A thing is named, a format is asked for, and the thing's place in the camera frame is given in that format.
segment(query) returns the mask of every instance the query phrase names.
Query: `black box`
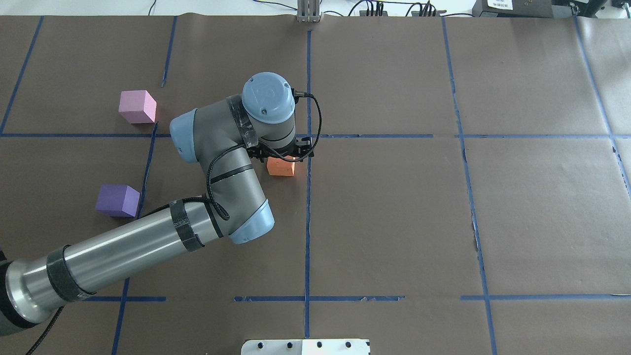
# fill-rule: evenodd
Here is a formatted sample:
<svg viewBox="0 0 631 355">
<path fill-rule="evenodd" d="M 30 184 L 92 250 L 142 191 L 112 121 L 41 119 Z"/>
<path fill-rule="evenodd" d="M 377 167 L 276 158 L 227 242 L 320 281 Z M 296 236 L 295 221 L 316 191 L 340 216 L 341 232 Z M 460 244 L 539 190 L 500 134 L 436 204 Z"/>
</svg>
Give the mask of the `black box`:
<svg viewBox="0 0 631 355">
<path fill-rule="evenodd" d="M 473 16 L 553 18 L 551 0 L 476 0 Z"/>
</svg>

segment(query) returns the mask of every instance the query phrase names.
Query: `blue joint cap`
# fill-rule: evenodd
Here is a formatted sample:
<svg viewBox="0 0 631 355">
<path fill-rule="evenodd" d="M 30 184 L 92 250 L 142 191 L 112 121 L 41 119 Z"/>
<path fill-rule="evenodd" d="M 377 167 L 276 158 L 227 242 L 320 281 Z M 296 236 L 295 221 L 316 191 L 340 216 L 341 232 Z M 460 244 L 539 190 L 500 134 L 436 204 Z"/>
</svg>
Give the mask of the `blue joint cap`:
<svg viewBox="0 0 631 355">
<path fill-rule="evenodd" d="M 250 116 L 269 124 L 287 121 L 296 106 L 289 83 L 269 71 L 254 75 L 245 83 L 241 100 Z"/>
<path fill-rule="evenodd" d="M 230 239 L 235 244 L 243 244 L 271 231 L 272 227 L 274 227 L 274 216 L 269 207 L 269 201 L 265 200 L 259 209 L 230 235 Z"/>
<path fill-rule="evenodd" d="M 171 139 L 173 140 L 175 149 L 177 149 L 177 152 L 180 153 L 182 159 L 187 163 L 196 163 L 198 161 L 195 156 L 195 145 L 193 142 L 195 111 L 197 111 L 197 109 L 174 118 L 173 121 L 171 121 L 171 125 L 169 125 L 169 131 L 171 132 Z"/>
</svg>

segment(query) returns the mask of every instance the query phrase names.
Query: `orange cube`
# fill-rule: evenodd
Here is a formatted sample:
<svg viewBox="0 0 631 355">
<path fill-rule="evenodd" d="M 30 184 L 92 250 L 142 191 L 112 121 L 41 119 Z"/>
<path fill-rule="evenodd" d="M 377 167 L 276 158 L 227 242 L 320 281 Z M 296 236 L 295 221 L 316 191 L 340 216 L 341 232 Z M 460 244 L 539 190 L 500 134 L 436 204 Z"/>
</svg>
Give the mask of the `orange cube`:
<svg viewBox="0 0 631 355">
<path fill-rule="evenodd" d="M 268 158 L 268 172 L 272 176 L 293 176 L 296 163 L 286 162 L 279 158 Z"/>
</svg>

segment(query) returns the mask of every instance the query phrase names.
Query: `robotic arm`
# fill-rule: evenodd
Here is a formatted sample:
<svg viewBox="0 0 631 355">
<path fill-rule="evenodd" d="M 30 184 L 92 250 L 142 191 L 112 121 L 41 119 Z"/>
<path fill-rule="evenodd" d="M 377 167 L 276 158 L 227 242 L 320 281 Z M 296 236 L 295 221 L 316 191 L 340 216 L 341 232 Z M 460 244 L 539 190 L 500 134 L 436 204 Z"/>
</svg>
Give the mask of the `robotic arm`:
<svg viewBox="0 0 631 355">
<path fill-rule="evenodd" d="M 313 156 L 317 139 L 312 145 L 310 138 L 295 138 L 299 97 L 312 96 L 294 91 L 280 75 L 259 73 L 242 95 L 171 122 L 180 156 L 206 173 L 208 196 L 174 201 L 32 262 L 7 262 L 0 253 L 0 335 L 32 328 L 66 303 L 215 239 L 242 244 L 269 232 L 274 217 L 250 158 Z"/>
</svg>

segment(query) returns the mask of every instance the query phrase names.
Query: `block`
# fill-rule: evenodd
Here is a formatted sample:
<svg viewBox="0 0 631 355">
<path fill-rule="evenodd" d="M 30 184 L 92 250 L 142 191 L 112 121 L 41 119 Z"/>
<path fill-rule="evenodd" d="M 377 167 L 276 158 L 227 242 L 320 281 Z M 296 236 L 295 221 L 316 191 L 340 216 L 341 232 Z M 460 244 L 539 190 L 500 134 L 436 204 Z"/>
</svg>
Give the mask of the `block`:
<svg viewBox="0 0 631 355">
<path fill-rule="evenodd" d="M 268 172 L 272 176 L 293 176 L 296 163 L 285 162 L 279 158 L 268 158 Z"/>
<path fill-rule="evenodd" d="M 110 217 L 135 217 L 140 193 L 127 185 L 101 185 L 96 210 Z"/>
<path fill-rule="evenodd" d="M 156 120 L 156 100 L 147 90 L 121 92 L 119 113 L 129 123 L 154 123 Z"/>
</svg>

